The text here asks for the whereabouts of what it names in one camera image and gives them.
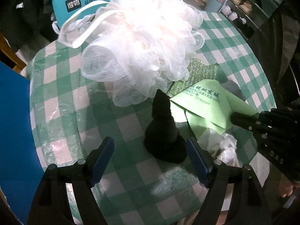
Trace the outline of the person right hand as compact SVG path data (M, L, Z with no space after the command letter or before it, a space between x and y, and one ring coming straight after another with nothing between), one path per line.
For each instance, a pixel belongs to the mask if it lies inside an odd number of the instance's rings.
M293 184L286 179L281 179L279 183L279 194L282 198L288 197L293 193L294 187Z

